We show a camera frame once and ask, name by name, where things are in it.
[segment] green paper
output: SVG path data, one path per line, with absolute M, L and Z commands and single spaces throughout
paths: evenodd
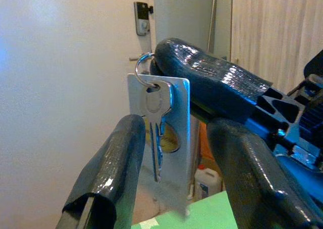
M 152 227 L 133 225 L 131 229 L 237 229 L 226 191 L 192 203 L 190 214 L 183 219 L 176 212 L 170 211 L 155 219 L 159 225 Z

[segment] key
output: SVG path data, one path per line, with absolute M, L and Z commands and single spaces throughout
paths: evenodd
M 173 106 L 173 90 L 172 85 L 165 81 L 154 81 L 154 84 L 158 85 L 157 89 L 142 90 L 140 108 L 149 121 L 154 179 L 159 182 L 163 162 L 160 137 L 165 132 L 165 115 Z

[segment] white bottle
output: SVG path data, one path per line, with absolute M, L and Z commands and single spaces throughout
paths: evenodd
M 196 201 L 221 192 L 222 178 L 216 171 L 205 168 L 203 164 L 198 166 L 194 178 Z

